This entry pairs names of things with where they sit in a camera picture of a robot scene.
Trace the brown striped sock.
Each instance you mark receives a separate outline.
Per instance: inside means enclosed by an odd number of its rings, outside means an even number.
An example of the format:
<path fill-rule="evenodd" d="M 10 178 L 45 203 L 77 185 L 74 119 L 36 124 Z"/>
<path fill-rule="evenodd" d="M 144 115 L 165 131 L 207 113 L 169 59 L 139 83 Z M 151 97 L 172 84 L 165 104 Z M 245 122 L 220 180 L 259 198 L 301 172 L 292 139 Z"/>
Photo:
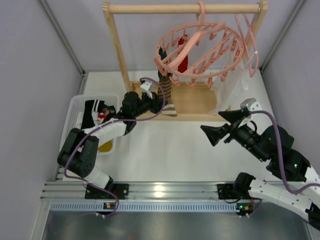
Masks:
<path fill-rule="evenodd" d="M 177 117 L 177 111 L 172 100 L 172 81 L 169 76 L 163 77 L 159 80 L 159 84 L 164 92 L 166 105 L 162 110 L 162 114 L 169 117 Z"/>

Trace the black white-striped sock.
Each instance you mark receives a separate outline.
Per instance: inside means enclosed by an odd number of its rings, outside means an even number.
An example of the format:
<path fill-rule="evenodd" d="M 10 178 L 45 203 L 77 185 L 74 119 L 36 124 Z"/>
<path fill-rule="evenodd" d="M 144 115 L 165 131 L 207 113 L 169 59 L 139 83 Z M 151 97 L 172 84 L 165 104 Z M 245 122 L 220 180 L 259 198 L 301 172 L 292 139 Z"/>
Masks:
<path fill-rule="evenodd" d="M 84 106 L 81 129 L 89 129 L 98 126 L 106 118 L 104 113 L 104 101 L 99 99 L 87 100 Z"/>

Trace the pink round clip hanger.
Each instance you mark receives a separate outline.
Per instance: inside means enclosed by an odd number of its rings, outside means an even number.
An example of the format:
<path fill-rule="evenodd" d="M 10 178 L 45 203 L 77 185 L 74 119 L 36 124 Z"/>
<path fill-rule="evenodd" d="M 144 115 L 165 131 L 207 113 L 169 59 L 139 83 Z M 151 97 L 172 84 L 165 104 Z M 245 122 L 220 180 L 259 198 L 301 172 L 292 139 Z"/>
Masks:
<path fill-rule="evenodd" d="M 211 86 L 214 77 L 234 70 L 244 53 L 244 44 L 240 33 L 227 26 L 225 21 L 206 21 L 206 6 L 198 3 L 200 12 L 196 21 L 177 27 L 166 33 L 156 45 L 154 63 L 163 77 L 178 85 L 182 78 L 189 79 L 188 84 L 195 86 L 197 80 L 206 80 Z M 187 41 L 178 46 L 179 39 L 187 35 Z M 162 47 L 167 57 L 161 60 L 159 49 Z M 188 68 L 178 72 L 178 66 L 188 56 Z"/>

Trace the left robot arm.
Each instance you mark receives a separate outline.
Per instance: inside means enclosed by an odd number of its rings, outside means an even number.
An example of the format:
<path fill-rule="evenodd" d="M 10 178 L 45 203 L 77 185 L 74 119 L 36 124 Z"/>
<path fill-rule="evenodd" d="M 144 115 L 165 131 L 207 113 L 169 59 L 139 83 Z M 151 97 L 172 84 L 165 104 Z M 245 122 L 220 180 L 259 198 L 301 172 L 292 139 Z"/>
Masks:
<path fill-rule="evenodd" d="M 106 117 L 100 125 L 86 129 L 73 128 L 62 146 L 57 163 L 66 170 L 100 189 L 111 192 L 113 179 L 96 166 L 98 148 L 103 144 L 129 134 L 136 126 L 137 117 L 146 112 L 159 114 L 165 104 L 155 92 L 152 97 L 134 91 L 124 95 L 122 106 Z"/>

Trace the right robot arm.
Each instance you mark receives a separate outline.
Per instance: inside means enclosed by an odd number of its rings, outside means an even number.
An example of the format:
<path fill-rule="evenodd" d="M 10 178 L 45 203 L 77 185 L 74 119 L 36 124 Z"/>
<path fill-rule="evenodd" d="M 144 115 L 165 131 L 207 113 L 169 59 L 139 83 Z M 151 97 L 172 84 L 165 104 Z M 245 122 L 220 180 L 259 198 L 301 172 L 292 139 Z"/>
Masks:
<path fill-rule="evenodd" d="M 233 182 L 233 192 L 238 199 L 253 198 L 273 203 L 287 209 L 315 229 L 320 228 L 320 175 L 311 163 L 293 149 L 294 138 L 280 127 L 274 117 L 265 110 L 241 108 L 218 113 L 227 121 L 220 127 L 201 125 L 212 146 L 220 140 L 236 141 L 260 162 L 268 162 L 266 170 L 280 179 L 284 188 L 278 188 L 249 173 L 241 172 Z M 269 117 L 272 125 L 258 134 L 244 120 L 255 114 Z"/>

